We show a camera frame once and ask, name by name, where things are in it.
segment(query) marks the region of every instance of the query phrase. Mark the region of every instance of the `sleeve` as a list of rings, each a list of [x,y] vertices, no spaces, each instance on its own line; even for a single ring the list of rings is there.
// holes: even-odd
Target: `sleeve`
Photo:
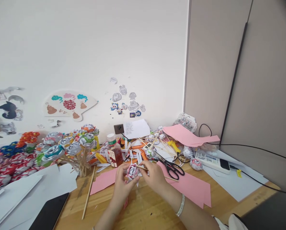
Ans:
[[[229,227],[223,224],[219,219],[213,217],[219,224],[220,230],[248,230],[245,224],[242,222],[241,218],[235,214],[231,214],[228,220]]]

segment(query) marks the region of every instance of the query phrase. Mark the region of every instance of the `yellow object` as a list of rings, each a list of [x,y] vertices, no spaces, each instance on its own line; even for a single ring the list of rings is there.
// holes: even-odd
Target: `yellow object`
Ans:
[[[238,169],[238,170],[236,171],[236,173],[238,174],[238,177],[241,177],[241,178],[242,178],[241,170],[240,170],[240,169]]]
[[[93,152],[97,151],[98,149],[100,149],[100,145],[99,145],[99,140],[98,140],[98,136],[94,136],[95,141],[97,142],[96,147],[93,149]]]
[[[167,142],[167,143],[168,143],[169,146],[172,146],[172,147],[174,148],[174,150],[175,150],[176,153],[177,153],[177,152],[180,153],[180,149],[177,148],[176,142],[174,142],[174,141],[169,141],[169,142]]]
[[[96,158],[100,161],[100,163],[107,163],[107,159],[103,157],[100,153],[96,153]]]

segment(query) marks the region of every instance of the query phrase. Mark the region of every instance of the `hand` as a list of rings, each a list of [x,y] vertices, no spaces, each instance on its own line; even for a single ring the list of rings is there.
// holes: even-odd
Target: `hand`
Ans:
[[[130,164],[123,163],[117,168],[112,202],[117,205],[118,208],[124,205],[130,191],[140,179],[140,176],[137,176],[127,184],[125,183],[124,177],[126,174],[124,170],[127,170],[129,166]]]
[[[148,176],[145,170],[139,168],[139,171],[141,172],[148,186],[151,187],[151,189],[156,193],[161,195],[161,192],[165,191],[165,187],[169,185],[169,183],[167,183],[165,180],[161,167],[149,161],[142,161],[139,165],[144,165],[149,171]]]

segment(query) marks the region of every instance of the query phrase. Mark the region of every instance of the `white wall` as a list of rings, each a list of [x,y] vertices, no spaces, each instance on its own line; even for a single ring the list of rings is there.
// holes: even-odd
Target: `white wall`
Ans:
[[[17,131],[69,132],[92,123],[104,142],[124,121],[144,118],[153,129],[171,125],[183,111],[188,7],[188,0],[0,0],[0,88],[22,87],[14,94],[26,100],[19,107],[24,119],[13,121]],[[135,92],[146,107],[141,117],[110,110],[120,84],[128,95],[119,103],[129,104]],[[49,128],[41,105],[59,89],[81,90],[99,103],[83,121],[63,117],[60,127]],[[1,121],[12,121],[1,114]],[[18,138],[4,136],[0,143]]]

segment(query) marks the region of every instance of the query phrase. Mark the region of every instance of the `woman's right hand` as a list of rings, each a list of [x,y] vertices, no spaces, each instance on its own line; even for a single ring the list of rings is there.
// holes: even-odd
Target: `woman's right hand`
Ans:
[[[145,166],[145,168],[149,171],[149,176],[147,175],[147,171],[140,169],[140,173],[142,174],[144,180],[154,190],[156,193],[161,195],[161,192],[164,192],[165,187],[169,185],[165,180],[163,171],[161,167],[157,164],[151,163],[149,161],[142,161],[139,165]]]

